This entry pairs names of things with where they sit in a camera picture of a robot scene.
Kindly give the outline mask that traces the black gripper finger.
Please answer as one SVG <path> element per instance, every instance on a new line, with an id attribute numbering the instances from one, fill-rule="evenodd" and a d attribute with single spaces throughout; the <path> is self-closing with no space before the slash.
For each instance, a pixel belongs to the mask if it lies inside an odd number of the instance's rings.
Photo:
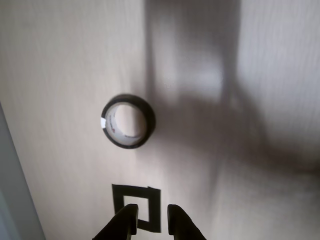
<path id="1" fill-rule="evenodd" d="M 124 206 L 92 240 L 130 240 L 137 234 L 139 207 Z"/>
<path id="2" fill-rule="evenodd" d="M 167 206 L 168 234 L 174 240 L 206 240 L 189 215 L 178 205 Z"/>

